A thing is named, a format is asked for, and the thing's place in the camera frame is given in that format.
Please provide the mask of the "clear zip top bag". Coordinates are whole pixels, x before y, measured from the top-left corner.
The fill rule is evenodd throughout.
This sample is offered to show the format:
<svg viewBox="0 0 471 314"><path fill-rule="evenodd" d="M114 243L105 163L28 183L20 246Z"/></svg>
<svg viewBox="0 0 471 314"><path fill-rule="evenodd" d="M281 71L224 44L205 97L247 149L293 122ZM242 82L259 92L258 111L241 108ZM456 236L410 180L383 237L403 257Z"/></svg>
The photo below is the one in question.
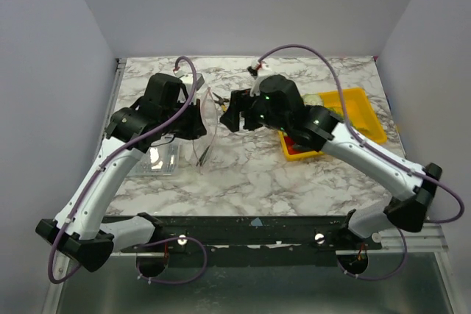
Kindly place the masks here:
<svg viewBox="0 0 471 314"><path fill-rule="evenodd" d="M201 113L207 134L191 142L191 157L188 160L191 166L200 174L204 173L210 165L213 152L216 148L217 134L219 130L219 116L221 111L220 106L213 101L212 94L213 91L210 87L203 91L201 97ZM208 145L211 145L212 147L211 152L208 155L206 163L202 167L198 167L196 165L198 157L203 153Z"/></svg>

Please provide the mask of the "green celery stalk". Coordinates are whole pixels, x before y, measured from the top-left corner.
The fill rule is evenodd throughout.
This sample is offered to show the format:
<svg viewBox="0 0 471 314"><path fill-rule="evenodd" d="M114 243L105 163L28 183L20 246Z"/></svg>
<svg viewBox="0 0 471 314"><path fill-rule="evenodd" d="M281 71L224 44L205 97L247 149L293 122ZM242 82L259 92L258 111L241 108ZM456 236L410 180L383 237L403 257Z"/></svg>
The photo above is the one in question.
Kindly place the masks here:
<svg viewBox="0 0 471 314"><path fill-rule="evenodd" d="M345 120L345 114L341 109L341 106L331 106L328 107L329 110L334 111L335 114L341 116L343 120ZM368 135L371 133L368 125L366 124L365 120L361 117L361 114L358 111L356 106L350 107L347 109L347 113L350 120L350 125L356 129L358 132L364 135Z"/></svg>

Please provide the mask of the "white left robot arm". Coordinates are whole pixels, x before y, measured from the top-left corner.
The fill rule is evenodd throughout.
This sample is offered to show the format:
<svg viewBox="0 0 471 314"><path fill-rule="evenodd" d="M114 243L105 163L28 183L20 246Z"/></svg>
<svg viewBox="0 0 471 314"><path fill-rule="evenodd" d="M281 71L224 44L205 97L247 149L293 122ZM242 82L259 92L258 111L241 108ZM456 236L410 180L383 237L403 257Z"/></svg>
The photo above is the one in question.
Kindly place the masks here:
<svg viewBox="0 0 471 314"><path fill-rule="evenodd" d="M115 251L162 246L160 225L147 213L110 224L102 220L125 177L153 143L167 135L196 140L207 134L196 98L202 84L200 74L154 74L142 96L111 115L96 159L75 194L55 217L36 226L52 246L51 260L60 252L94 272Z"/></svg>

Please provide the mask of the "green scallion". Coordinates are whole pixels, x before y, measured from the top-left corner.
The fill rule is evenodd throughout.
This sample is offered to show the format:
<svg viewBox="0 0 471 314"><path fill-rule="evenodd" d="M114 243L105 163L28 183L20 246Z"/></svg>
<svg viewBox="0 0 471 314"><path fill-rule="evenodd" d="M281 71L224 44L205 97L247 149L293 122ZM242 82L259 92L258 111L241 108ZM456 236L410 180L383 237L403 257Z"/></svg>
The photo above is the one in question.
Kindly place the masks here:
<svg viewBox="0 0 471 314"><path fill-rule="evenodd" d="M202 167L206 163L206 160L208 158L208 155L211 152L211 149L212 149L211 145L208 145L203 151L203 153L198 157L197 164L196 164L198 167Z"/></svg>

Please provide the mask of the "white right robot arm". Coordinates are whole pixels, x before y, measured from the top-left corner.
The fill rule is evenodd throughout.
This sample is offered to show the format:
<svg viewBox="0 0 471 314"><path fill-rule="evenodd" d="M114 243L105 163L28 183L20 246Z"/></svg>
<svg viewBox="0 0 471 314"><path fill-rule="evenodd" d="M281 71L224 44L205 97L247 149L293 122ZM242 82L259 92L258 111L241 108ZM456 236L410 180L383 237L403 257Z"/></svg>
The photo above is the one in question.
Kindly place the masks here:
<svg viewBox="0 0 471 314"><path fill-rule="evenodd" d="M232 91L220 119L231 132L261 127L284 132L297 145L344 161L390 192L390 199L347 214L338 233L343 247L355 249L373 233L393 227L422 230L442 174L438 165L403 160L348 128L334 111L305 104L296 84L282 75L268 76L258 88L258 93Z"/></svg>

